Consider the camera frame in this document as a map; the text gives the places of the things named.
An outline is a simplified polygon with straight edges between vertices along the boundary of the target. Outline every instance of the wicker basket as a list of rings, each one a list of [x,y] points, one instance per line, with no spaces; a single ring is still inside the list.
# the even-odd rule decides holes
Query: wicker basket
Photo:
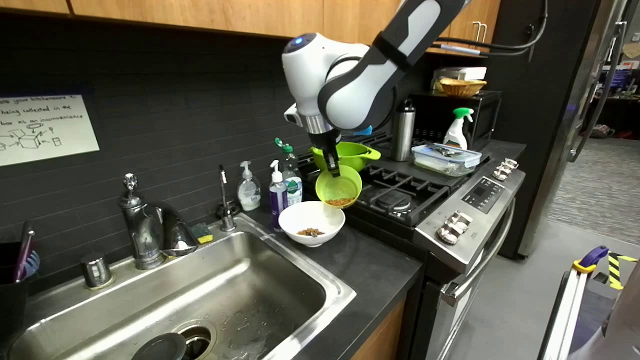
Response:
[[[473,96],[486,85],[483,80],[457,80],[442,78],[440,86],[442,91],[447,95],[469,97]]]

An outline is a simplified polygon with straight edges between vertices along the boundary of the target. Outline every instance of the stove knob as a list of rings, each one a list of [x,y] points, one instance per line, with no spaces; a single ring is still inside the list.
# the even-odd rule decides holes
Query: stove knob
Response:
[[[507,165],[512,170],[514,168],[518,168],[518,162],[513,159],[504,158],[504,161],[502,162],[502,164]]]
[[[437,233],[438,237],[441,238],[442,241],[453,245],[458,242],[458,238],[462,233],[464,233],[464,230],[454,223],[445,221],[444,225],[438,229]]]
[[[473,221],[473,220],[474,219],[472,219],[470,216],[468,216],[465,213],[461,213],[458,210],[456,210],[456,212],[453,213],[453,215],[451,215],[449,217],[449,222],[452,223],[452,224],[455,224],[460,229],[462,229],[463,233],[465,231],[467,231],[467,228],[469,227],[469,224],[471,224],[471,221]]]
[[[504,167],[497,167],[495,169],[495,171],[492,173],[493,177],[500,180],[500,181],[504,181],[507,179],[507,177],[510,175],[511,170],[509,170],[508,168],[504,168]]]

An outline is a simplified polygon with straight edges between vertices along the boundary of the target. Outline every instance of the microwave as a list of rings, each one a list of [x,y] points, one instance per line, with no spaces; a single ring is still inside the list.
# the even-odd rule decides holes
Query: microwave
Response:
[[[473,122],[465,123],[462,130],[470,150],[482,149],[491,138],[500,110],[501,92],[481,90],[471,97],[458,97],[437,91],[409,95],[415,107],[413,139],[442,143],[453,123],[456,108],[470,108]]]

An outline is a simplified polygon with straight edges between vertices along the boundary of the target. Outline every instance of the sink drain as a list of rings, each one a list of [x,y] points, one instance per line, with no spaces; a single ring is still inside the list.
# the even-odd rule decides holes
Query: sink drain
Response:
[[[216,343],[216,330],[205,320],[184,323],[176,332],[184,337],[187,346],[182,360],[203,359]]]

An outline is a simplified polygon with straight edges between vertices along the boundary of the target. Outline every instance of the stainless steel sink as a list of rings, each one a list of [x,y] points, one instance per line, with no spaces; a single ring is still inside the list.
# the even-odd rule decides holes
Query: stainless steel sink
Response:
[[[132,258],[115,282],[89,290],[82,279],[33,299],[31,327],[9,360],[128,360],[148,340],[179,332],[197,359],[288,359],[355,297],[340,279],[279,242],[244,214],[232,233],[153,270]]]

